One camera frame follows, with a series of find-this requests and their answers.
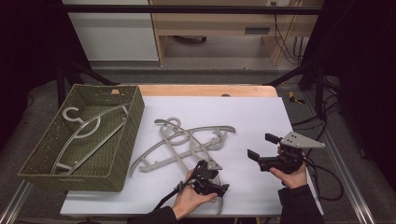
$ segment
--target gray floor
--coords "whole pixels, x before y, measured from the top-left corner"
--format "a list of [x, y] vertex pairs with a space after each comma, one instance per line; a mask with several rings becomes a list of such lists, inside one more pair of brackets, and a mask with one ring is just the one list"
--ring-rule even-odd
[[[94, 67], [103, 76], [121, 83], [257, 85], [274, 80], [293, 67], [285, 60], [278, 67], [271, 66], [259, 37], [209, 37], [206, 43], [196, 40], [170, 39], [169, 45], [163, 67], [155, 63], [118, 63], [117, 70], [112, 71], [108, 71], [110, 63], [95, 63]], [[284, 100], [291, 123], [313, 116], [307, 104], [301, 105], [289, 101], [290, 91], [294, 91], [298, 98], [313, 95], [312, 91], [306, 91], [300, 96], [295, 85], [298, 80], [299, 78], [296, 77], [277, 87], [277, 93]], [[34, 98], [33, 104], [24, 112], [19, 126], [0, 154], [0, 170], [2, 170], [0, 211], [6, 208], [21, 183], [16, 173], [46, 131], [57, 111], [55, 82], [52, 81], [34, 89], [30, 95]], [[335, 101], [334, 98], [330, 99], [329, 104], [333, 101]], [[315, 125], [314, 121], [305, 126], [296, 127], [294, 131], [316, 138], [319, 128], [310, 128]], [[343, 115], [338, 114], [337, 111], [331, 113], [326, 130], [329, 131], [334, 143], [341, 151], [346, 166], [352, 173], [376, 223], [396, 223], [395, 192], [378, 171], [375, 163], [361, 158], [359, 143], [355, 140]], [[314, 150], [311, 157], [315, 164], [334, 171], [326, 150]], [[339, 187], [333, 178], [319, 173], [319, 180], [323, 195], [328, 197], [337, 195]], [[59, 215], [64, 197], [64, 194], [59, 192], [33, 188], [18, 218], [50, 218], [71, 220], [75, 223], [81, 221], [81, 219]], [[321, 204], [326, 223], [360, 223], [348, 195], [340, 201], [322, 201]]]

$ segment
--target wooden panel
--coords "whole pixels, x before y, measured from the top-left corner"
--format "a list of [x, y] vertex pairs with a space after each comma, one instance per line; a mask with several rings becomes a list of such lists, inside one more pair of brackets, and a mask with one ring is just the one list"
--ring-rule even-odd
[[250, 85], [139, 85], [143, 96], [230, 96], [277, 97], [272, 86]]

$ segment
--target desk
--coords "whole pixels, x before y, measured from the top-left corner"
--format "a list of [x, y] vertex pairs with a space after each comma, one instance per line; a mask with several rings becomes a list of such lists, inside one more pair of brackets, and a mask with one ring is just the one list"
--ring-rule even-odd
[[[236, 133], [227, 133], [223, 148], [209, 152], [223, 167], [219, 171], [221, 184], [231, 185], [223, 197], [222, 213], [217, 215], [221, 205], [217, 198], [199, 207], [192, 217], [280, 215], [277, 196], [277, 191], [283, 188], [280, 181], [269, 173], [260, 172], [258, 164], [247, 156], [248, 148], [257, 150], [262, 156], [275, 156], [276, 146], [266, 142], [264, 134], [284, 136], [291, 130], [282, 99], [276, 97], [273, 87], [142, 85], [140, 89], [146, 107], [131, 162], [162, 140], [159, 126], [153, 122], [155, 119], [177, 117], [184, 129], [213, 125], [230, 125], [236, 129]], [[232, 97], [219, 97], [223, 94]], [[172, 155], [166, 147], [155, 153], [150, 158], [153, 161]], [[193, 157], [185, 160], [189, 169], [196, 162]], [[70, 191], [61, 214], [72, 217], [146, 214], [184, 179], [185, 174], [176, 162], [148, 173], [135, 169], [132, 176], [127, 175], [122, 192]], [[173, 204], [174, 199], [165, 205]]]

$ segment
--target person's left hand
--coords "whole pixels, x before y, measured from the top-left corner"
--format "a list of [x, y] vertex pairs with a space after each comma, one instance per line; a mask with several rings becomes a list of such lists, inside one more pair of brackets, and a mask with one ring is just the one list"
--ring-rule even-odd
[[[191, 174], [192, 171], [188, 171], [186, 179], [188, 179]], [[174, 210], [177, 220], [180, 220], [197, 209], [201, 204], [208, 203], [217, 196], [217, 193], [211, 193], [208, 195], [197, 194], [192, 186], [188, 185], [177, 195], [172, 209]]]

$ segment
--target green plastic basket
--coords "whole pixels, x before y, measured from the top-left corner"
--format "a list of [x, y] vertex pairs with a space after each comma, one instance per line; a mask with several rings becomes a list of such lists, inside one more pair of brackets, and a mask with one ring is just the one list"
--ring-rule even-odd
[[[81, 123], [71, 119], [90, 120], [109, 108], [126, 106], [128, 115], [122, 108], [101, 116], [100, 125], [91, 135], [74, 138], [65, 149], [59, 163], [73, 167], [95, 146], [106, 138], [122, 122], [124, 125], [99, 147], [71, 175], [57, 168], [51, 173], [53, 164], [70, 137], [81, 127]], [[18, 176], [44, 189], [121, 191], [132, 156], [134, 142], [143, 116], [145, 105], [137, 86], [87, 86], [74, 85], [52, 123], [26, 160]], [[90, 122], [78, 135], [89, 133], [97, 120]]]

